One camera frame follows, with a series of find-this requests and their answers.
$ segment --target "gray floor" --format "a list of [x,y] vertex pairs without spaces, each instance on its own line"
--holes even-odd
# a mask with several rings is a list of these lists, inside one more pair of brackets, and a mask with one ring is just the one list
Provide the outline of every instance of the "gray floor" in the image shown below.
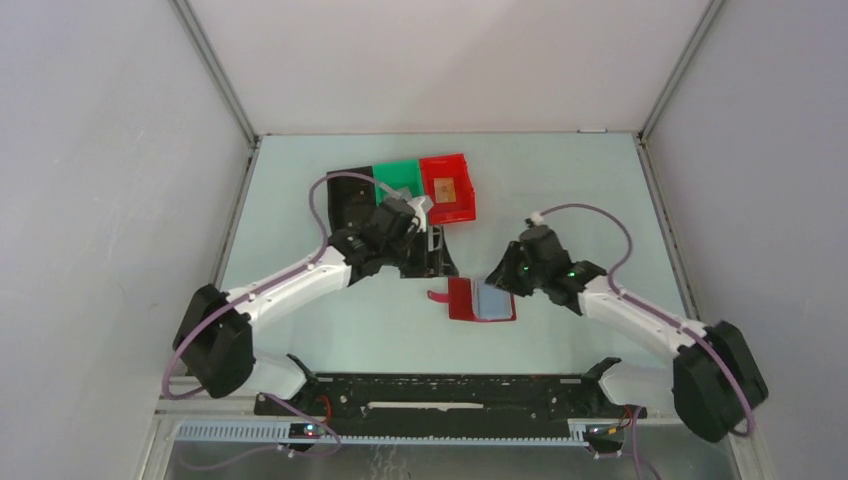
[[[737,478],[725,443],[708,444],[682,426],[642,427],[639,450],[664,480]],[[273,452],[245,458],[211,472],[192,472],[177,455],[195,465],[231,458],[254,445],[182,443],[174,448],[171,480],[354,479],[354,480],[611,480],[636,478],[630,459],[595,461],[581,448],[350,446],[325,459],[290,460]]]

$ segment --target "white tabletop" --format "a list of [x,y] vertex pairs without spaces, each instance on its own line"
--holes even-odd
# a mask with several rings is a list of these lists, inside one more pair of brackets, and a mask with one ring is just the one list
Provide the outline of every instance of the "white tabletop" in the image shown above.
[[[460,273],[484,277],[524,219],[565,202],[618,216],[633,235],[630,262],[616,277],[628,289],[682,314],[633,139],[629,134],[385,134],[266,136],[226,265],[223,287],[241,286],[299,261],[319,245],[307,190],[324,173],[378,162],[462,152],[477,194],[477,220],[448,225]],[[326,189],[317,205],[326,213]],[[597,214],[557,212],[548,224],[574,260],[609,267],[624,237]],[[385,268],[286,317],[257,348],[294,353],[314,371],[385,373],[582,373],[607,356],[660,365],[606,326],[557,307],[543,294],[516,298],[515,322],[450,320],[427,299],[447,280],[399,278]]]

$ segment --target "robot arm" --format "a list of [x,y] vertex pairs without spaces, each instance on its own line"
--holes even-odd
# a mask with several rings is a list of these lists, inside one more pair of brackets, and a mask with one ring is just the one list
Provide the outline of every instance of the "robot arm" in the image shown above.
[[387,197],[363,226],[330,236],[328,245],[263,280],[229,292],[207,285],[195,292],[174,339],[174,350],[209,315],[236,305],[205,328],[180,357],[212,398],[244,387],[289,399],[308,371],[293,357],[267,355],[253,337],[271,323],[327,293],[374,275],[384,265],[400,266],[415,234],[426,228],[429,199],[406,202]]
[[553,303],[615,328],[670,367],[633,367],[615,359],[598,380],[612,403],[673,409],[701,438],[723,438],[745,412],[702,342],[727,365],[752,408],[766,399],[768,388],[736,327],[680,318],[614,287],[604,269],[573,262],[548,226],[528,223],[486,282],[519,296],[542,290]]

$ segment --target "white wall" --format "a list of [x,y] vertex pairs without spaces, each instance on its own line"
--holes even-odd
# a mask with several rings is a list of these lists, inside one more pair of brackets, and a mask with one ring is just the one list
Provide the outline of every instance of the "white wall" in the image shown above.
[[771,389],[778,476],[844,478],[848,2],[731,0],[656,134],[699,307]]
[[708,0],[194,2],[260,133],[638,130]]
[[0,2],[0,470],[129,478],[247,147],[168,2]]

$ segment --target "gray wall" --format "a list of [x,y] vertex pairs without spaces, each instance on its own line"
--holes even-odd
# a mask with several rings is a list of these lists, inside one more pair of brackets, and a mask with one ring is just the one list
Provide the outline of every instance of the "gray wall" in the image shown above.
[[730,0],[649,151],[709,320],[747,334],[785,479],[844,478],[848,2]]
[[0,2],[0,476],[131,477],[246,154],[165,0]]

